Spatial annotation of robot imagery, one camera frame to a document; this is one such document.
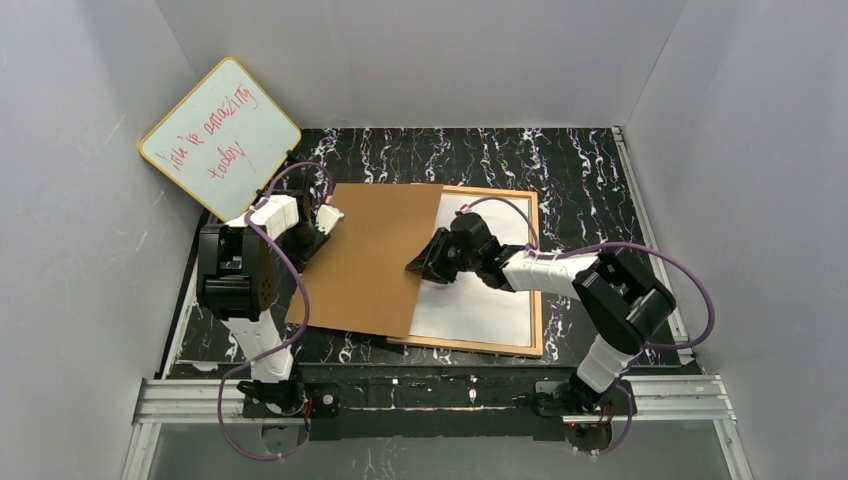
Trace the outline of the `printed colour photo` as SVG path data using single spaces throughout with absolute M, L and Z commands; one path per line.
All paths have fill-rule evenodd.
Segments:
M 435 228 L 449 227 L 455 212 L 477 196 L 443 193 Z M 532 240 L 527 222 L 505 203 L 486 201 L 472 207 L 501 244 L 523 246 Z M 492 289 L 473 272 L 460 272 L 453 283 L 422 281 L 410 336 L 529 347 L 532 343 L 532 294 Z

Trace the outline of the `brown frame backing board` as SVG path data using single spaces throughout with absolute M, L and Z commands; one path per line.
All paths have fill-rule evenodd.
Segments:
M 286 322 L 404 337 L 421 279 L 405 266 L 428 244 L 439 184 L 340 183 L 331 204 L 344 218 L 302 274 L 310 302 L 293 295 Z

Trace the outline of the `wooden picture frame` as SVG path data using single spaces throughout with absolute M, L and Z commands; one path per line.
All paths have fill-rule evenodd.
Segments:
M 487 201 L 500 201 L 508 207 L 513 208 L 527 222 L 528 231 L 532 233 L 532 240 L 528 243 L 537 245 L 539 243 L 536 235 L 539 230 L 539 207 L 538 196 L 530 191 L 515 191 L 492 189 L 482 187 L 460 187 L 448 186 L 443 187 L 443 193 L 458 193 L 460 195 L 477 196 L 480 198 L 486 197 Z M 415 337 L 408 334 L 405 337 L 393 338 L 389 337 L 388 342 L 394 344 L 405 344 L 419 347 L 437 347 L 449 348 L 460 351 L 483 352 L 492 354 L 517 355 L 528 357 L 539 357 L 543 351 L 543 330 L 542 326 L 542 295 L 539 292 L 529 292 L 532 294 L 531 316 L 532 316 L 532 343 L 529 347 L 516 347 L 510 345 L 487 344 L 482 342 L 471 342 L 461 340 L 446 340 L 428 337 Z

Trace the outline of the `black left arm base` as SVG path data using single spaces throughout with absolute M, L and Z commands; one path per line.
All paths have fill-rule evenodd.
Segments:
M 335 418 L 340 410 L 340 390 L 334 383 L 289 380 L 277 384 L 240 381 L 246 418 Z

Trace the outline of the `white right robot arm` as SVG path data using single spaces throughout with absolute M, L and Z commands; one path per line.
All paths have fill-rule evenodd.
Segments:
M 470 211 L 438 228 L 405 269 L 436 284 L 472 273 L 495 290 L 579 300 L 597 337 L 571 375 L 569 391 L 589 400 L 613 386 L 676 308 L 667 287 L 624 247 L 604 244 L 596 253 L 554 254 L 504 244 Z

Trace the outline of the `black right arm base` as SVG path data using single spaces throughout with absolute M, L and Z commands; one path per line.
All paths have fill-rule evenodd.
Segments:
M 638 412 L 632 385 L 625 380 L 616 382 L 603 393 L 580 382 L 539 381 L 529 399 L 531 409 L 543 417 L 594 415 L 598 419 L 601 411 L 620 415 Z

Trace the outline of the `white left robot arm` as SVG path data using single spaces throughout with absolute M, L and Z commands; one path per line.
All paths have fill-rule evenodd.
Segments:
M 344 217 L 323 201 L 317 183 L 299 175 L 242 216 L 200 229 L 198 304 L 233 334 L 254 381 L 291 378 L 294 357 L 290 347 L 281 347 L 271 312 L 277 294 L 272 255 L 281 251 L 296 273 L 304 271 Z

